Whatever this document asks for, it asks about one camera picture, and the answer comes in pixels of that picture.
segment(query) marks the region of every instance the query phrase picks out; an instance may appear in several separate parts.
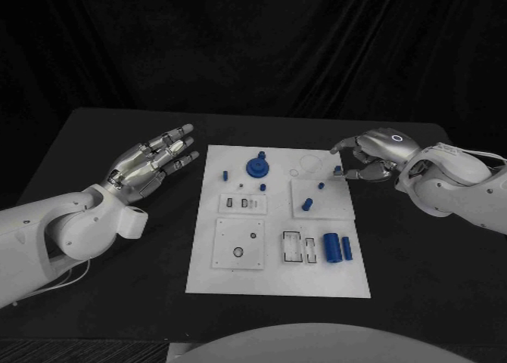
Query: white robotic arm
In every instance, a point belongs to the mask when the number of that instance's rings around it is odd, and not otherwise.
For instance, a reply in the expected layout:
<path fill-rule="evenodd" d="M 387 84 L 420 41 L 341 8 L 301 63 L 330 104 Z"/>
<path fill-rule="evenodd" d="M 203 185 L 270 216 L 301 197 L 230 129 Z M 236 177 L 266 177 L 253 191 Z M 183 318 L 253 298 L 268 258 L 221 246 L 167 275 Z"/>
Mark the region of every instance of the white robotic arm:
<path fill-rule="evenodd" d="M 353 147 L 363 170 L 337 172 L 344 178 L 387 180 L 399 171 L 396 189 L 432 216 L 452 213 L 477 226 L 507 234 L 507 159 L 438 143 L 423 150 L 407 135 L 376 129 L 341 140 L 331 153 Z M 471 154 L 494 157 L 505 165 L 491 168 Z"/>
<path fill-rule="evenodd" d="M 0 212 L 0 308 L 99 256 L 116 234 L 141 237 L 148 215 L 128 204 L 147 197 L 164 177 L 197 158 L 194 151 L 172 161 L 193 144 L 193 138 L 181 140 L 191 130 L 193 125 L 184 125 L 135 145 L 116 159 L 103 182 L 83 192 Z M 46 237 L 61 252 L 53 258 Z"/>

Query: blue part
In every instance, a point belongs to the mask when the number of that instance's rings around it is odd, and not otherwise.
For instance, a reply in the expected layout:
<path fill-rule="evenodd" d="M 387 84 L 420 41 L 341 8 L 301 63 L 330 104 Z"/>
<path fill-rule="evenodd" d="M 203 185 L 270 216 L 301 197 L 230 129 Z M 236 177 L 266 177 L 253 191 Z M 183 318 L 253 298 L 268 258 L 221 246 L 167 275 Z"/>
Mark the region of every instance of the blue part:
<path fill-rule="evenodd" d="M 266 176 L 269 173 L 269 164 L 266 163 L 266 153 L 263 151 L 257 153 L 257 158 L 247 162 L 245 170 L 253 178 L 263 178 Z"/>
<path fill-rule="evenodd" d="M 353 260 L 351 254 L 351 244 L 348 243 L 348 237 L 343 237 L 343 255 L 345 256 L 345 260 Z"/>
<path fill-rule="evenodd" d="M 335 233 L 324 234 L 324 248 L 327 262 L 337 263 L 343 261 L 343 251 L 340 249 L 338 235 Z"/>
<path fill-rule="evenodd" d="M 309 208 L 311 208 L 311 205 L 312 205 L 312 199 L 311 199 L 311 198 L 306 198 L 306 199 L 305 199 L 305 203 L 304 203 L 304 205 L 302 205 L 302 209 L 304 209 L 305 211 L 308 211 L 308 210 L 309 210 Z"/>

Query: black table surface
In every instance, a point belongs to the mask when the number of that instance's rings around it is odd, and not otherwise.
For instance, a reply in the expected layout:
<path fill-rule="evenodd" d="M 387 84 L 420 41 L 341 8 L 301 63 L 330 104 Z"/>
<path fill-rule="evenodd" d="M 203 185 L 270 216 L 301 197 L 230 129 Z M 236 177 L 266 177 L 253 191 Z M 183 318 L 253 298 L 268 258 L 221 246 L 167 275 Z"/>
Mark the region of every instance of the black table surface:
<path fill-rule="evenodd" d="M 507 240 L 458 216 L 425 214 L 393 180 L 348 182 L 370 299 L 185 293 L 208 144 L 328 150 L 393 127 L 426 147 L 449 142 L 436 124 L 77 109 L 20 203 L 100 182 L 119 154 L 185 123 L 200 158 L 135 203 L 149 213 L 141 239 L 118 236 L 80 282 L 2 308 L 0 337 L 206 342 L 257 327 L 328 322 L 432 343 L 507 344 Z M 357 165 L 348 154 L 343 162 Z"/>

